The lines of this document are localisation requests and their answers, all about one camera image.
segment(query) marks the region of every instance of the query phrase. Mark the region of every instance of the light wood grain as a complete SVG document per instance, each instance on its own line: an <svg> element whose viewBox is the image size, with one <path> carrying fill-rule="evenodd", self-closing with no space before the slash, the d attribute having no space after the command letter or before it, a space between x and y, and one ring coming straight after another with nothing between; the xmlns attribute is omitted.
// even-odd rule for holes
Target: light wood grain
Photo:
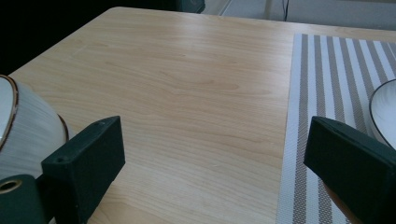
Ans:
<svg viewBox="0 0 396 224"><path fill-rule="evenodd" d="M112 8L11 76L127 163L90 223L274 223L295 33L395 32Z"/></svg>

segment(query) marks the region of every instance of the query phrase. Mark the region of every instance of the gray striped placemat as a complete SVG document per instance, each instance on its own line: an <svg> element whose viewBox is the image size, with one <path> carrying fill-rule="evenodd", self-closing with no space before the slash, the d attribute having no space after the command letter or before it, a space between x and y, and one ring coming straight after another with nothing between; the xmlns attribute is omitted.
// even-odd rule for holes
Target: gray striped placemat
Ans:
<svg viewBox="0 0 396 224"><path fill-rule="evenodd" d="M395 74L394 43L295 35L277 223L348 223L303 164L310 121L336 119L372 135L371 94Z"/></svg>

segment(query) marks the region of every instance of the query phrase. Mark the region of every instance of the floor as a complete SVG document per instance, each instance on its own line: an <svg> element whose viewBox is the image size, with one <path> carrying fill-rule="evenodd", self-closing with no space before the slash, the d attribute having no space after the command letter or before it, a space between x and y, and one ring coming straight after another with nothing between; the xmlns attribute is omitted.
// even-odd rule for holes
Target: floor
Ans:
<svg viewBox="0 0 396 224"><path fill-rule="evenodd" d="M250 19L265 18L266 0L205 0L206 15L219 15Z"/></svg>

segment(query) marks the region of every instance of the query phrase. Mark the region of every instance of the dark green block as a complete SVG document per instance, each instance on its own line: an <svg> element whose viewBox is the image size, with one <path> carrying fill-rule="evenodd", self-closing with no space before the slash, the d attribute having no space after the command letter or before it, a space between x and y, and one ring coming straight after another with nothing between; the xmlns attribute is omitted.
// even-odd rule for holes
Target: dark green block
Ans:
<svg viewBox="0 0 396 224"><path fill-rule="evenodd" d="M393 223L396 151L344 123L313 117L304 164L364 223Z"/></svg>
<svg viewBox="0 0 396 224"><path fill-rule="evenodd" d="M86 223L124 163L120 117L96 121L44 159L57 223Z"/></svg>
<svg viewBox="0 0 396 224"><path fill-rule="evenodd" d="M0 180L0 223L46 223L35 179L31 175L14 175Z"/></svg>

